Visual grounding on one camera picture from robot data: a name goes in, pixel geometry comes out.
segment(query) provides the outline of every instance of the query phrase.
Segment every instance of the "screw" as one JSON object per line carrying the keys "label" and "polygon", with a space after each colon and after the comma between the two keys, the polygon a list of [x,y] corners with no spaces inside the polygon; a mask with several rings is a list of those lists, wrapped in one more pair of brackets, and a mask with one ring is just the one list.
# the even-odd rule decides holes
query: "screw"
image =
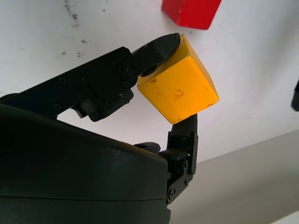
{"label": "screw", "polygon": [[81,82],[87,84],[87,83],[88,83],[88,77],[86,77],[86,76],[82,76],[82,77],[81,77]]}
{"label": "screw", "polygon": [[64,84],[66,84],[66,79],[63,77],[59,77],[58,82],[59,82],[59,84],[64,85]]}
{"label": "screw", "polygon": [[173,198],[173,191],[169,190],[168,192],[168,199],[171,200]]}
{"label": "screw", "polygon": [[53,104],[53,109],[55,111],[60,111],[62,109],[62,106],[60,103],[55,103],[55,104]]}
{"label": "screw", "polygon": [[125,65],[123,68],[122,68],[122,71],[123,73],[125,73],[125,75],[127,76],[131,76],[133,74],[133,69],[131,66],[129,65]]}

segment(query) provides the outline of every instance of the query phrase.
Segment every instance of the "wooden block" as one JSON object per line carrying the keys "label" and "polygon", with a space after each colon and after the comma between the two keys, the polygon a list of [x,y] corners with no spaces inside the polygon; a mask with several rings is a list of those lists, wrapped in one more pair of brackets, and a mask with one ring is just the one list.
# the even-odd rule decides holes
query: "wooden block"
{"label": "wooden block", "polygon": [[153,74],[139,77],[137,88],[171,124],[219,100],[209,73],[184,35],[170,60]]}
{"label": "wooden block", "polygon": [[209,29],[221,0],[163,0],[162,10],[176,24]]}

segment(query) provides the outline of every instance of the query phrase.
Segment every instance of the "yellow block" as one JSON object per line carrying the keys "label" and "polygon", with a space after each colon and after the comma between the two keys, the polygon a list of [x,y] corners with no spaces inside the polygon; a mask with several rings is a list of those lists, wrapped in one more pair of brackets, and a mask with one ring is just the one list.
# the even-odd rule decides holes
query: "yellow block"
{"label": "yellow block", "polygon": [[153,74],[139,77],[137,88],[171,124],[219,101],[209,73],[184,35],[169,61]]}

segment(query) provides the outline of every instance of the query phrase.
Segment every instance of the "red cube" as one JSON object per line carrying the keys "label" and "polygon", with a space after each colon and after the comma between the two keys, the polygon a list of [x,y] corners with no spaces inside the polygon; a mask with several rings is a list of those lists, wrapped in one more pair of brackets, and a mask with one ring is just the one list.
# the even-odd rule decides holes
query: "red cube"
{"label": "red cube", "polygon": [[163,0],[162,10],[182,27],[209,29],[221,0]]}

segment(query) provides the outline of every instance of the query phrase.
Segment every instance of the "red handwritten number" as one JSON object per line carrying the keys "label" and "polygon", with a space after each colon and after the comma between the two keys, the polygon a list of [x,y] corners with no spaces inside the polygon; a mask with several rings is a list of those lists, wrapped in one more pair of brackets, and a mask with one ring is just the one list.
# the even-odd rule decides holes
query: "red handwritten number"
{"label": "red handwritten number", "polygon": [[178,91],[181,93],[181,95],[176,95],[176,97],[179,99],[180,97],[182,97],[184,95],[184,93],[181,90],[178,90]]}

